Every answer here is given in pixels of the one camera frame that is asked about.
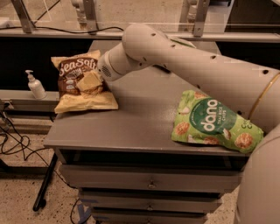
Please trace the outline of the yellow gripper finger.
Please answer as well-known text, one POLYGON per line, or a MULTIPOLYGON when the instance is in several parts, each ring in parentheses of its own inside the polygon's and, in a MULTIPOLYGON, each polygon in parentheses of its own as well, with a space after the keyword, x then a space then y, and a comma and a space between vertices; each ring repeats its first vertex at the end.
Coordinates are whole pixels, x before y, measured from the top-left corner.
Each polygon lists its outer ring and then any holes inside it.
POLYGON ((87 91, 97 88, 102 84, 102 77, 96 72, 86 72, 84 77, 77 83, 76 87, 80 91, 87 91))

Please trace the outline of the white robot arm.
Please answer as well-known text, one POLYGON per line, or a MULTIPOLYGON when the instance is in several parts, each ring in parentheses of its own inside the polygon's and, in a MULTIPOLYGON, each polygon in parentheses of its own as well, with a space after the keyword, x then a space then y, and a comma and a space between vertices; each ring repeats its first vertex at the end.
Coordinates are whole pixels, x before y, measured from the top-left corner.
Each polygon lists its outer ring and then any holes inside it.
POLYGON ((245 167, 234 224, 279 224, 280 80, 279 71, 231 59, 172 41, 147 24, 132 24, 122 42, 105 52, 97 70, 107 81, 159 65, 232 109, 241 108, 267 136, 245 167))

